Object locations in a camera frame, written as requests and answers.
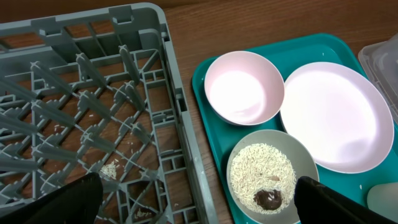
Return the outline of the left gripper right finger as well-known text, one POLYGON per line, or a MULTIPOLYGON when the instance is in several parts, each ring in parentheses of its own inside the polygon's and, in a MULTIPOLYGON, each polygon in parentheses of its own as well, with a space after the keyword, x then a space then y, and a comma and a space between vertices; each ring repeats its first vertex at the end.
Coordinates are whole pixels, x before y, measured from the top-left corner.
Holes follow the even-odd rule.
POLYGON ((301 224, 397 224, 307 176, 296 183, 294 204, 301 224))

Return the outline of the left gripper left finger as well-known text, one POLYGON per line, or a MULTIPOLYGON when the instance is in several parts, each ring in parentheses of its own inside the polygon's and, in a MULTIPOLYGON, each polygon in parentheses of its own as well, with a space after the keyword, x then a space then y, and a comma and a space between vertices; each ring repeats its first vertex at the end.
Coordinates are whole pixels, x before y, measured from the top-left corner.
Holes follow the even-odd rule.
POLYGON ((1 224, 93 224, 103 201, 100 175, 89 173, 1 217, 1 224))

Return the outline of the brown food lump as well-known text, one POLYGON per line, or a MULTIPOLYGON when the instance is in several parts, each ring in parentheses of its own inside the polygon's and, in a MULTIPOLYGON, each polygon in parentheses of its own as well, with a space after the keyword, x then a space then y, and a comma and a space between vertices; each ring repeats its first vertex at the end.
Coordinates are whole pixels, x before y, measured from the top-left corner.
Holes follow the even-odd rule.
POLYGON ((260 190, 254 195, 254 201, 263 210, 277 210, 282 205, 281 192, 260 190))

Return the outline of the grey bowl with rice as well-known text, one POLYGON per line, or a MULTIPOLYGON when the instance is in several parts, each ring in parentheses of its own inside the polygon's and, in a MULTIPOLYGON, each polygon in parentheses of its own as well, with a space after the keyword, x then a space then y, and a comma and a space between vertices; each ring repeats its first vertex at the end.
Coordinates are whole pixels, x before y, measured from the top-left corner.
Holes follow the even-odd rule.
POLYGON ((248 134, 233 147, 226 164, 226 189, 234 221, 236 223, 299 223, 300 219, 294 205, 294 197, 289 206, 280 213, 263 215, 247 209, 234 194, 229 178, 232 160, 241 149, 258 143, 274 146, 287 156, 295 171, 296 183, 301 176, 309 176, 315 180, 319 179, 313 158, 307 149, 292 136, 277 130, 260 130, 248 134))

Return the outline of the white plastic cup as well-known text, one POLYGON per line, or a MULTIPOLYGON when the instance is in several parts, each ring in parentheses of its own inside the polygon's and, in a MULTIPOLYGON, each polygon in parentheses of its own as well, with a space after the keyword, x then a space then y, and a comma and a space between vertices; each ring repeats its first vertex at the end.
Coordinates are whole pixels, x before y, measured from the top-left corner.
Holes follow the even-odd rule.
POLYGON ((368 208, 397 222, 398 183, 379 184, 372 187, 367 196, 368 208))

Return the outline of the white rice pile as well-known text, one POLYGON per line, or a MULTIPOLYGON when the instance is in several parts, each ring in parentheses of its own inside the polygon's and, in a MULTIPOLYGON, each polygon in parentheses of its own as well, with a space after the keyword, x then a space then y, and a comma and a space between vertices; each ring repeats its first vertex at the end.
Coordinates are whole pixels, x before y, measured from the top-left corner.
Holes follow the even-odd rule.
POLYGON ((241 149, 233 158, 229 175, 238 200, 249 210, 271 215, 289 206, 296 185, 291 161, 276 147, 258 143, 241 149), (277 210, 263 210, 254 201, 260 190, 281 192, 282 205, 277 210))

